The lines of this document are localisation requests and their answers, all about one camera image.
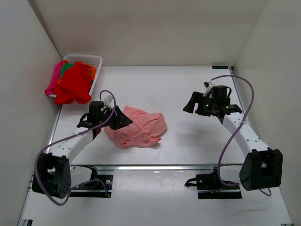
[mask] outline white table surface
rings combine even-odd
[[[292,223],[279,188],[267,197],[198,200],[194,171],[114,171],[111,198],[75,198],[59,207],[29,191],[21,219],[32,226],[281,226]]]
[[[182,109],[193,91],[204,92],[203,82],[224,74],[229,74],[229,70],[213,70],[211,66],[102,67],[93,100],[99,100],[100,91],[108,89],[121,110],[132,106],[149,113],[163,113],[168,129],[160,143],[150,148],[120,149],[101,132],[73,164],[216,164],[230,133],[217,118],[189,114]],[[231,102],[240,105],[232,78],[215,80],[215,84],[231,87]],[[71,135],[86,112],[88,104],[63,105],[53,140]],[[243,154],[233,141],[223,163],[243,161]]]
[[[230,137],[215,117],[182,111],[193,91],[204,91],[203,82],[229,74],[210,66],[103,67],[93,99],[102,89],[114,93],[117,103],[147,112],[162,112],[168,129],[160,144],[152,148],[117,148],[102,132],[75,159],[75,164],[159,165],[216,164]],[[232,88],[232,103],[239,104],[231,78],[215,84]],[[88,105],[64,105],[54,140],[73,133]],[[224,163],[242,163],[235,141]],[[259,191],[247,192],[237,200],[198,200],[195,187],[186,188],[188,171],[114,171],[112,197],[69,199],[58,207],[45,195],[29,189],[21,220],[33,226],[280,226],[290,224],[279,188],[272,197]]]

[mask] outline pink cloth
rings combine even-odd
[[[62,60],[61,62],[59,62],[55,66],[55,70],[53,71],[51,82],[50,82],[49,86],[47,87],[47,89],[45,90],[46,95],[48,95],[48,96],[49,95],[56,95],[55,87],[57,85],[57,80],[61,76],[61,68],[62,68],[63,64],[64,63],[63,63],[63,60]]]
[[[129,146],[150,147],[161,140],[161,136],[167,129],[164,116],[161,113],[149,114],[143,110],[125,107],[123,113],[133,123],[118,129],[112,130],[105,127],[104,131],[118,147]]]

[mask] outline white enclosure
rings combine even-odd
[[[261,225],[259,219],[266,216],[272,225],[281,225],[291,223],[290,215],[294,225],[301,226],[300,23],[299,0],[0,0],[3,128],[0,136],[0,225],[17,225],[21,212],[21,220],[34,217],[33,226],[46,225],[45,221],[50,225],[68,225],[70,223],[50,221],[37,213],[50,211],[53,219],[72,218],[80,209],[70,209],[70,206],[74,204],[78,208],[87,202],[90,202],[89,208],[82,214],[88,216],[97,210],[101,212],[99,217],[110,215],[104,225],[143,225],[144,220],[151,222],[151,216],[161,216],[162,221],[156,219],[149,225],[184,225],[187,222],[182,222],[179,216],[181,211],[188,211],[189,203],[184,203],[185,208],[178,203],[192,201],[192,191],[186,192],[183,186],[173,190],[172,183],[164,183],[168,177],[175,176],[174,183],[182,184],[186,176],[193,176],[191,171],[182,174],[158,171],[157,177],[149,178],[146,184],[158,185],[162,190],[156,188],[144,193],[138,186],[135,187],[137,196],[133,196],[130,191],[133,186],[124,178],[145,183],[144,175],[152,176],[152,172],[117,171],[114,173],[116,196],[111,202],[71,199],[68,211],[54,207],[45,196],[28,189],[35,155],[47,144],[50,133],[54,132],[54,140],[69,135],[78,117],[87,111],[87,105],[64,105],[54,131],[52,127],[59,108],[53,99],[44,95],[54,65],[67,54],[79,53],[101,56],[104,66],[114,66],[101,69],[93,99],[97,99],[100,90],[109,89],[116,93],[122,110],[125,105],[133,105],[149,112],[162,112],[169,120],[170,132],[162,137],[157,149],[140,152],[140,149],[131,148],[127,153],[106,143],[106,136],[101,134],[77,157],[77,164],[216,165],[228,132],[217,119],[187,115],[182,108],[193,91],[202,91],[202,82],[229,73],[228,70],[212,70],[210,65],[233,66],[234,74],[247,78],[255,89],[255,102],[249,115],[253,129],[284,155],[282,184],[280,189],[273,189],[271,199],[260,200],[256,192],[242,191],[244,206],[241,208],[237,206],[242,205],[239,201],[208,202],[206,205],[192,201],[192,205],[203,211],[204,221],[199,224]],[[234,82],[235,87],[231,79],[217,83],[231,86],[233,90],[237,88],[238,95],[233,92],[232,100],[246,108],[250,100],[249,88],[239,81]],[[135,96],[128,89],[137,89],[141,94]],[[195,135],[200,130],[203,139]],[[99,154],[101,144],[105,144],[105,148],[102,147],[104,151]],[[232,142],[224,161],[243,162],[236,142]],[[162,193],[152,201],[155,204],[164,200],[165,203],[157,211],[148,214],[141,211],[144,205],[151,206],[145,204],[148,202],[145,196],[153,197],[160,191]],[[174,194],[180,194],[175,202]],[[117,197],[123,205],[118,205]],[[133,200],[131,197],[137,198],[137,205],[128,206],[127,211],[140,213],[139,218],[132,221],[126,218],[125,211],[124,215],[112,219],[114,215],[110,210],[122,213],[126,204]],[[27,208],[23,209],[25,199]],[[208,215],[206,211],[209,210],[220,214]],[[177,213],[177,217],[171,220],[173,213]],[[194,221],[198,219],[195,209],[184,216],[190,223],[198,224]],[[80,215],[73,220],[98,225],[82,221]]]

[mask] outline black mount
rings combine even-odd
[[[112,109],[106,107],[103,101],[91,101],[89,112],[81,117],[77,127],[90,129],[97,126],[104,122],[111,112]],[[109,126],[111,129],[117,130],[131,123],[133,121],[126,117],[119,107],[116,106],[113,116],[102,127]],[[102,127],[93,130],[93,139],[100,133]],[[52,153],[43,153],[38,159],[38,174],[44,187],[52,196],[62,199],[68,194],[71,188],[71,174],[69,160],[66,156],[57,157],[53,156]],[[35,175],[33,177],[32,190],[43,194]]]
[[[52,153],[42,153],[38,161],[38,173],[51,196],[62,199],[68,194],[71,187],[71,175],[69,160],[66,156],[57,157],[53,156]],[[32,190],[44,194],[35,175],[33,176]]]
[[[240,169],[241,185],[247,191],[279,187],[281,184],[283,156],[276,149],[248,153]]]

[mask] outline red cloth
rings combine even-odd
[[[75,64],[65,71],[62,81],[55,87],[55,104],[71,104],[73,101],[79,104],[89,102],[92,82],[89,70],[82,64]]]

